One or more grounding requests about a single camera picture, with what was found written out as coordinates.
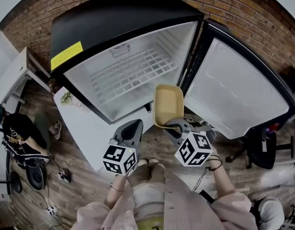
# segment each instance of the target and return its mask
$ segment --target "yellow sticker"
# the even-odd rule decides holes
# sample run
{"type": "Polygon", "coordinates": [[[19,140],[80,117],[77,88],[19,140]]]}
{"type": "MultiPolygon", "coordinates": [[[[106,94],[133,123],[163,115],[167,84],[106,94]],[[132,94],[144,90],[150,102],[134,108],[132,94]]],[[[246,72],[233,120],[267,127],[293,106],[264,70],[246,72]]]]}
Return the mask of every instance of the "yellow sticker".
{"type": "Polygon", "coordinates": [[[65,61],[74,57],[82,51],[83,48],[80,41],[63,50],[61,53],[57,54],[51,59],[51,70],[54,70],[59,65],[61,65],[62,63],[64,63],[65,61]]]}

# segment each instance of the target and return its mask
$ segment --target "brick wall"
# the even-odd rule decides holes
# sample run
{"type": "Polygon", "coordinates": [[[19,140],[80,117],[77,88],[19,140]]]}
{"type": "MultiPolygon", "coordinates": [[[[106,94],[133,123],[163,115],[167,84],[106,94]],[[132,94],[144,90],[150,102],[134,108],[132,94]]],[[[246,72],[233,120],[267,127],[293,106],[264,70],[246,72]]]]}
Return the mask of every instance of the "brick wall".
{"type": "MultiPolygon", "coordinates": [[[[49,69],[52,20],[85,1],[22,0],[0,28],[18,51],[28,46],[49,69]]],[[[275,0],[184,1],[227,25],[276,71],[295,67],[295,20],[275,0]]]]}

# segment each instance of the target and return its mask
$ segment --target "gray pants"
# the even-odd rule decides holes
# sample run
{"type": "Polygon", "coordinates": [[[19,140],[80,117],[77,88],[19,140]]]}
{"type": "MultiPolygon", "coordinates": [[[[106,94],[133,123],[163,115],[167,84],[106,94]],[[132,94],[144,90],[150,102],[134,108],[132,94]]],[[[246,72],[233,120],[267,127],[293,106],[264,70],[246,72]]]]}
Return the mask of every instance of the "gray pants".
{"type": "Polygon", "coordinates": [[[159,182],[164,184],[165,172],[160,165],[154,164],[154,167],[148,167],[144,164],[135,169],[135,171],[128,177],[128,181],[131,187],[144,182],[159,182]]]}
{"type": "Polygon", "coordinates": [[[49,136],[49,128],[51,126],[50,119],[45,111],[37,111],[34,118],[34,125],[41,132],[43,139],[47,143],[46,149],[50,148],[50,136],[49,136]]]}

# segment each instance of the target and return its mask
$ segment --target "table top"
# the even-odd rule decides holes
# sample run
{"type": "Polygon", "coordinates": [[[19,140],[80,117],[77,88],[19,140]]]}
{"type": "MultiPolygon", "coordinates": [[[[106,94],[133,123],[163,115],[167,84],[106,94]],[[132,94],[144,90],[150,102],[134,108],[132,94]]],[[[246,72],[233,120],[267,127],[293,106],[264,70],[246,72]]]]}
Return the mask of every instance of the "table top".
{"type": "Polygon", "coordinates": [[[57,108],[78,147],[91,164],[98,171],[103,167],[102,157],[105,154],[110,138],[116,129],[134,119],[143,121],[143,132],[153,126],[153,113],[147,113],[145,108],[133,112],[109,125],[92,111],[85,112],[80,107],[63,106],[60,99],[68,90],[60,89],[54,96],[57,108]]]}
{"type": "Polygon", "coordinates": [[[0,103],[3,104],[27,71],[27,47],[15,58],[0,78],[0,103]]]}

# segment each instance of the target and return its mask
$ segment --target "person in black shirt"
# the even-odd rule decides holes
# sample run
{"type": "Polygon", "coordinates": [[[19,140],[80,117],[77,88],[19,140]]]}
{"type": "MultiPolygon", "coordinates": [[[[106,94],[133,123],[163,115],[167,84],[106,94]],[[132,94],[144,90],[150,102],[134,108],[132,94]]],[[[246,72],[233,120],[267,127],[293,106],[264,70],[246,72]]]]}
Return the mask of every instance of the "person in black shirt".
{"type": "Polygon", "coordinates": [[[54,125],[51,125],[44,111],[36,113],[33,123],[28,116],[23,114],[6,115],[5,109],[1,105],[0,124],[2,124],[4,138],[19,154],[41,153],[48,155],[49,133],[55,139],[59,139],[62,129],[61,121],[58,120],[54,125]]]}

